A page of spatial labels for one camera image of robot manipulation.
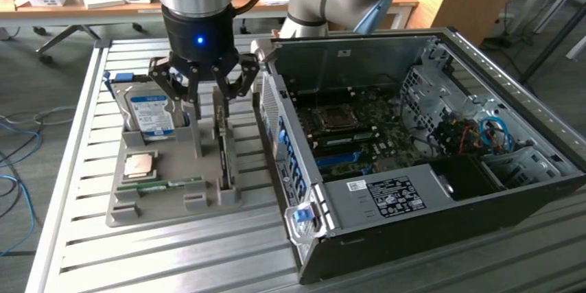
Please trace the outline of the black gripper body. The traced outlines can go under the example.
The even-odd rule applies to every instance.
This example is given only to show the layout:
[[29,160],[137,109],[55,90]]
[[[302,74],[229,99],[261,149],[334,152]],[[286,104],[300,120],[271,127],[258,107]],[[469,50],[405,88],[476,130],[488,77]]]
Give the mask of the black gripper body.
[[238,64],[234,17],[234,10],[223,10],[213,16],[201,18],[163,10],[173,52],[193,62],[233,69]]

